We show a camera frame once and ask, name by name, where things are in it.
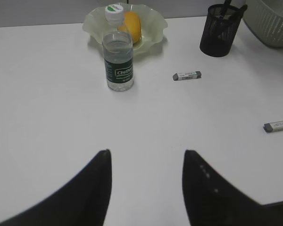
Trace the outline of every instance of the plastic bottle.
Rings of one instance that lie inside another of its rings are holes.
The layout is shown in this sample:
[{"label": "plastic bottle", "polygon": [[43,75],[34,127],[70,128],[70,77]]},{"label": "plastic bottle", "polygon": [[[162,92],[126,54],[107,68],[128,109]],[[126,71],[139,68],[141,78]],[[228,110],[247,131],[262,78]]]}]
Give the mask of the plastic bottle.
[{"label": "plastic bottle", "polygon": [[124,24],[124,8],[113,4],[105,8],[110,25],[102,45],[108,86],[115,91],[125,91],[133,85],[133,43]]}]

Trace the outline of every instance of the white basket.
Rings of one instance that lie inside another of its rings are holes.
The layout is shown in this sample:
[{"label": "white basket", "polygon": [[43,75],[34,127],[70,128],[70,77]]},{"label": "white basket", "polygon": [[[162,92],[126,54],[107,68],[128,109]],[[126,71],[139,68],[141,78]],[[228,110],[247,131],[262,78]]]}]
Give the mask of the white basket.
[{"label": "white basket", "polygon": [[246,0],[244,21],[266,45],[283,47],[283,0]]}]

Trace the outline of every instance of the white bottle cap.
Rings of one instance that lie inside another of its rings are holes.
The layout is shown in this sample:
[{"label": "white bottle cap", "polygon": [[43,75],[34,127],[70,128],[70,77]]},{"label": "white bottle cap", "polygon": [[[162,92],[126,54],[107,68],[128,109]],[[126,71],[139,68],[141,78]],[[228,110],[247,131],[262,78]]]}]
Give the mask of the white bottle cap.
[{"label": "white bottle cap", "polygon": [[105,16],[109,23],[122,23],[124,21],[124,8],[117,4],[109,5],[105,8]]}]

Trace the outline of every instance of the gray eraser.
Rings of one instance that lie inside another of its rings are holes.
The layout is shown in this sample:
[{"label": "gray eraser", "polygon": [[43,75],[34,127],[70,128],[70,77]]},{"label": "gray eraser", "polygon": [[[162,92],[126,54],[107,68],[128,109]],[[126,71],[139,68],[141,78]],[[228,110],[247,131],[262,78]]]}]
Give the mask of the gray eraser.
[{"label": "gray eraser", "polygon": [[201,72],[196,71],[196,72],[178,72],[173,75],[173,80],[174,81],[179,81],[179,80],[189,80],[189,79],[199,79],[201,78]]},{"label": "gray eraser", "polygon": [[264,124],[263,128],[267,133],[282,131],[283,130],[283,121],[266,123],[266,124]]}]

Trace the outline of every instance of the table surface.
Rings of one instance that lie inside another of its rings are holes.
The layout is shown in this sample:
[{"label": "table surface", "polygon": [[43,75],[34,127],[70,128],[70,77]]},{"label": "table surface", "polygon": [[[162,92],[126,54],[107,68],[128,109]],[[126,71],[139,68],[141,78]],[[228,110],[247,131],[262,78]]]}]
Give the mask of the table surface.
[{"label": "table surface", "polygon": [[[229,55],[199,50],[205,17],[167,20],[165,38],[134,58],[134,86],[106,85],[101,49],[81,24],[0,28],[0,221],[112,152],[106,226],[188,226],[186,149],[261,204],[283,201],[283,49],[244,22]],[[202,78],[173,81],[176,72]]]}]

